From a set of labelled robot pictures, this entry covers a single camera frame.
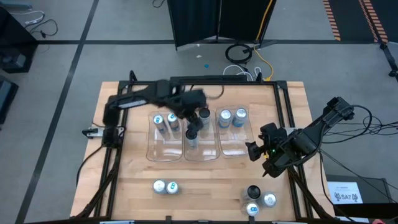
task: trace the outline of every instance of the wooden table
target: wooden table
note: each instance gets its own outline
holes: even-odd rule
[[[95,123],[102,124],[104,105],[109,95],[116,94],[117,87],[118,82],[102,84]],[[210,96],[216,96],[221,91],[220,86],[201,87]],[[303,83],[288,82],[288,87],[296,127],[306,127],[312,118]],[[133,90],[140,88],[144,86],[134,86]],[[283,97],[280,90],[284,118],[288,124]],[[260,127],[271,122],[279,123],[272,86],[225,86],[224,95],[218,100],[208,101],[208,104],[213,110],[221,106],[246,105],[258,145],[262,144],[256,137],[260,134]],[[226,159],[221,155],[211,162],[187,162],[184,159],[169,163],[148,161],[148,114],[157,110],[159,109],[155,106],[145,105],[129,111],[113,220],[164,220],[166,215],[171,215],[173,220],[247,220],[247,215],[240,211],[239,196],[244,187],[252,184],[258,185],[261,190],[274,192],[278,199],[276,207],[262,209],[256,220],[295,220],[287,172],[275,179],[269,175],[261,177],[264,172],[262,159],[251,162],[248,157]],[[85,157],[100,144],[100,138],[89,140]],[[97,191],[104,154],[105,149],[94,155],[83,167],[71,215],[79,213]],[[334,215],[333,207],[322,191],[319,157],[315,156],[306,162],[304,168],[309,190],[323,208]],[[176,180],[180,184],[181,194],[155,194],[152,190],[155,179]],[[298,187],[297,190],[304,217],[302,194]],[[101,214],[105,214],[107,201],[108,192],[104,195]]]

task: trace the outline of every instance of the black equipment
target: black equipment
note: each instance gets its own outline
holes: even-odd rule
[[[323,109],[323,114],[304,129],[297,129],[287,135],[284,128],[274,123],[260,128],[259,138],[264,145],[246,143],[250,160],[256,161],[264,154],[267,160],[262,164],[271,177],[278,177],[286,168],[308,161],[319,150],[323,135],[341,120],[354,118],[354,108],[341,97],[333,98]]]
[[[0,7],[0,69],[28,72],[38,41],[3,7]]]
[[[0,77],[0,124],[4,124],[8,109],[18,90],[15,83],[1,80]]]
[[[118,147],[120,145],[117,126],[121,110],[149,103],[158,107],[165,106],[178,118],[187,119],[190,122],[187,130],[188,135],[195,135],[203,127],[201,119],[195,112],[195,110],[207,106],[203,90],[185,91],[184,85],[159,80],[143,90],[109,97],[103,118],[105,124],[103,146]]]

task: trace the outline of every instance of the can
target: can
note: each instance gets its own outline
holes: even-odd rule
[[[196,149],[198,147],[198,134],[197,133],[187,131],[185,133],[185,137],[187,138],[189,149]]]
[[[177,194],[178,193],[178,184],[174,181],[171,181],[167,184],[167,193],[169,194]]]
[[[277,199],[276,195],[272,192],[264,192],[257,200],[258,203],[264,207],[275,207]]]
[[[223,110],[218,118],[218,126],[220,128],[228,128],[231,123],[232,116],[229,110]]]
[[[155,180],[152,187],[153,187],[155,193],[166,194],[167,193],[166,185],[167,185],[166,181],[164,181],[164,180]]]
[[[259,206],[254,202],[244,203],[241,210],[243,214],[255,217],[259,213]]]
[[[261,196],[260,188],[257,187],[256,185],[251,185],[249,187],[246,187],[242,191],[243,202],[250,202],[253,200],[257,200],[260,198],[260,196]]]
[[[244,125],[248,118],[248,112],[244,108],[239,108],[236,110],[234,118],[232,119],[232,124],[240,128],[241,126]]]
[[[172,131],[180,130],[180,123],[178,121],[178,117],[175,116],[174,114],[169,114],[167,116],[167,122],[169,122],[169,126]]]
[[[167,126],[164,123],[164,119],[162,115],[155,115],[154,116],[154,124],[156,128],[159,130],[160,133],[166,133],[167,132]]]
[[[210,110],[207,108],[202,108],[199,110],[199,117],[204,126],[210,122]]]

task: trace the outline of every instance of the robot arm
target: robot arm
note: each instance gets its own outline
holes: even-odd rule
[[[264,154],[262,164],[265,173],[278,177],[289,166],[298,166],[308,161],[319,150],[323,135],[341,120],[354,118],[354,108],[341,97],[333,98],[323,109],[323,114],[304,129],[286,133],[284,128],[277,128],[274,123],[260,128],[259,138],[263,146],[256,142],[247,142],[250,160],[256,161]]]
[[[105,105],[103,123],[103,145],[116,147],[119,144],[119,124],[121,110],[146,104],[167,107],[180,119],[190,122],[188,130],[198,132],[203,124],[195,110],[206,107],[206,96],[203,90],[185,91],[185,86],[168,80],[159,80],[145,89],[123,95],[113,95]]]

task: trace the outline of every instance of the white sign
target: white sign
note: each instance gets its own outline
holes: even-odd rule
[[[335,205],[363,203],[356,182],[328,182],[331,201]]]

